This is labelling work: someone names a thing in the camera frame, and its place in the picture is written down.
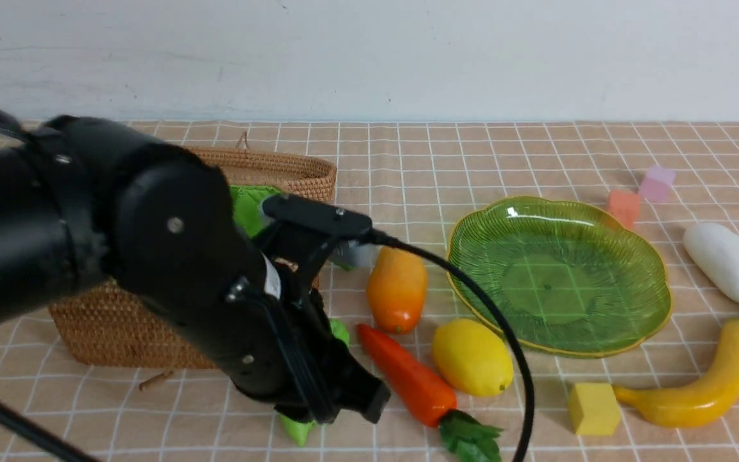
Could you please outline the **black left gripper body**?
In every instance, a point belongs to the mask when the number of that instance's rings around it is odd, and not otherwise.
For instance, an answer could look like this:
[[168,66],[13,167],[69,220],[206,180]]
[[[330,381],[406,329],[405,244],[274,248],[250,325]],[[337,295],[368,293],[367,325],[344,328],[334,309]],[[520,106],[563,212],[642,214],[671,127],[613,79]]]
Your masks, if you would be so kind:
[[238,391],[302,423],[331,424],[343,410],[378,423],[390,389],[334,336],[316,289],[284,300],[239,282],[232,307]]

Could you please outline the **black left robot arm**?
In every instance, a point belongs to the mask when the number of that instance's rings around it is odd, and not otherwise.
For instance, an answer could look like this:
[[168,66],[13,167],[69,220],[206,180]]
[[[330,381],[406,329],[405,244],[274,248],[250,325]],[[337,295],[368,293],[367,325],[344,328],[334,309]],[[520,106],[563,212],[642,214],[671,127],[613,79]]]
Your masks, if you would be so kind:
[[61,116],[0,150],[0,324],[104,281],[252,400],[299,421],[378,423],[390,390],[336,339],[312,281],[370,218],[270,197],[250,239],[219,167],[102,118]]

